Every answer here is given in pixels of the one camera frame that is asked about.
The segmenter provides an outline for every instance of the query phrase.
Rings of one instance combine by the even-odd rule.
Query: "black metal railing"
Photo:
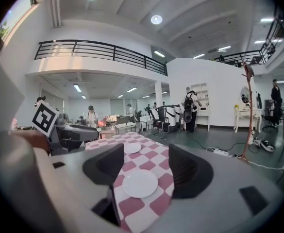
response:
[[[244,67],[243,62],[249,65],[259,65],[265,63],[264,56],[260,50],[239,52],[225,56],[220,55],[220,57],[214,60],[235,67]]]
[[[271,23],[266,40],[260,49],[265,62],[274,54],[284,39],[284,12],[276,6],[273,17],[274,21]]]
[[[52,40],[39,42],[35,60],[59,56],[108,59],[145,68],[167,76],[167,66],[141,53],[108,43],[87,40]]]

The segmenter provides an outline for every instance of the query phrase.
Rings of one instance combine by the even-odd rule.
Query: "black pants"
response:
[[[279,119],[281,116],[281,102],[280,101],[277,101],[274,103],[273,116],[274,116],[276,124],[279,124]]]
[[[196,122],[197,111],[192,112],[192,118],[190,122],[186,123],[186,131],[191,133],[195,130],[195,122]]]

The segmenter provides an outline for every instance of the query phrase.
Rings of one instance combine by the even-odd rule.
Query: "fluorescent light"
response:
[[[151,17],[150,21],[152,24],[160,24],[162,22],[162,17],[159,15],[154,15]]]
[[[227,46],[227,47],[224,47],[224,48],[220,48],[220,49],[218,49],[218,51],[222,51],[222,50],[229,49],[229,48],[231,48],[231,46]]]
[[[197,59],[197,58],[200,58],[200,57],[202,57],[202,56],[204,56],[204,53],[203,53],[203,54],[200,54],[200,55],[198,55],[198,56],[196,56],[196,57],[193,57],[193,59]]]
[[[77,84],[75,84],[74,87],[76,88],[76,90],[77,90],[78,92],[81,92],[81,89],[79,88],[79,86],[78,86]]]
[[[255,41],[254,44],[259,44],[259,43],[265,43],[265,40],[263,41]]]
[[[133,87],[132,89],[130,89],[130,90],[127,91],[127,92],[132,92],[132,91],[134,91],[135,89],[137,89],[137,87]]]
[[[273,22],[274,18],[262,18],[261,22]]]
[[[162,57],[162,58],[165,57],[162,53],[160,53],[160,52],[158,52],[158,51],[155,51],[154,53],[157,54],[157,55],[159,55],[159,56]]]

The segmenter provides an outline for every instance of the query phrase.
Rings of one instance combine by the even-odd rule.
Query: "mirror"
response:
[[[248,103],[250,101],[250,91],[248,88],[246,87],[243,87],[242,90],[241,90],[241,100],[244,102],[244,103]]]

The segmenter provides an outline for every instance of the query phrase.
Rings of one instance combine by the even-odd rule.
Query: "person in white shirt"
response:
[[[89,112],[88,112],[88,126],[92,127],[92,128],[96,128],[97,127],[97,123],[98,123],[98,116],[97,114],[94,112],[94,108],[92,105],[89,106]]]
[[[193,100],[193,103],[191,105],[192,118],[191,118],[190,122],[186,123],[186,130],[188,130],[191,134],[193,134],[193,132],[195,130],[195,123],[196,123],[196,116],[197,116],[197,106],[196,106],[196,103],[198,103],[198,105],[200,107],[202,106],[202,104],[197,99],[197,96],[196,96],[195,92],[194,91],[190,91],[190,92],[187,93],[187,95],[185,96],[184,100],[181,103],[183,107],[184,107],[184,103],[185,103],[186,97],[190,97]]]
[[[129,121],[130,122],[134,122],[134,108],[131,106],[131,104],[127,105],[129,107],[129,112],[127,114],[129,114]]]

